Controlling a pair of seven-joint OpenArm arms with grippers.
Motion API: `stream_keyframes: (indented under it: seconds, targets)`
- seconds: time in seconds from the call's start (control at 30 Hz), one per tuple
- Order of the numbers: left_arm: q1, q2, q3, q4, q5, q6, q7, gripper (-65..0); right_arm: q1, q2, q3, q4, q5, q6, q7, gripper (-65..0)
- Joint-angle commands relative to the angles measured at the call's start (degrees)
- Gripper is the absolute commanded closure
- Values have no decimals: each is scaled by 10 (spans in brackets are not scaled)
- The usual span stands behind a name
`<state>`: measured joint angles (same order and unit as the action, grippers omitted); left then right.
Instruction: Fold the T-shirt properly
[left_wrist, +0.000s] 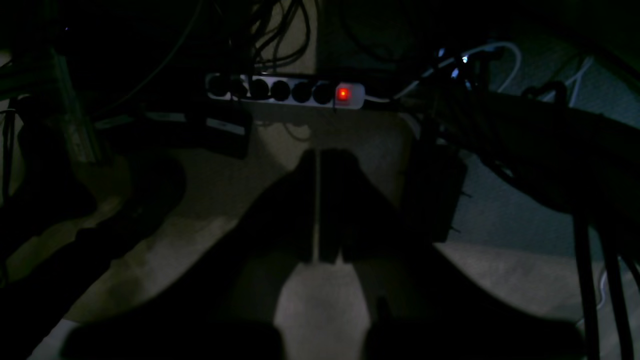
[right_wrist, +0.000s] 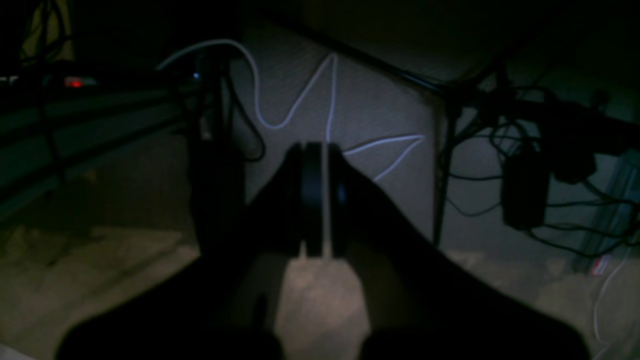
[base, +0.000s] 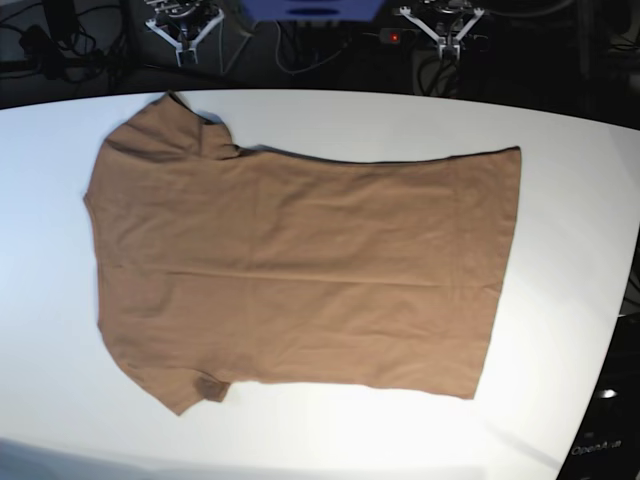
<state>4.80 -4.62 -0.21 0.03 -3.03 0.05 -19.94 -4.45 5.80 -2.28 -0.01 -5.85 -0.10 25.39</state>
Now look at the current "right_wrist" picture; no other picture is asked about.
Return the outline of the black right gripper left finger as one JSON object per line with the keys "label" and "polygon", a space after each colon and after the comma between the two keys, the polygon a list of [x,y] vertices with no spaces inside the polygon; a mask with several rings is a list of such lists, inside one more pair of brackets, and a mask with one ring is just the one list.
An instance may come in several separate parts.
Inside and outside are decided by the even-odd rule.
{"label": "black right gripper left finger", "polygon": [[259,296],[247,325],[224,317],[254,262],[295,257],[316,237],[316,145],[295,144],[271,180],[210,249],[177,274],[70,330],[58,360],[283,360]]}

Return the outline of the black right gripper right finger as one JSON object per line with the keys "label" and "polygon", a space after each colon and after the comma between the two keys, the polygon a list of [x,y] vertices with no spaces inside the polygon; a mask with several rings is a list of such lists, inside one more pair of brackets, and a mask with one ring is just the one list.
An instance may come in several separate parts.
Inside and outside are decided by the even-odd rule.
{"label": "black right gripper right finger", "polygon": [[503,294],[456,264],[416,230],[370,178],[327,146],[330,237],[364,292],[373,331],[361,360],[588,360],[570,325]]}

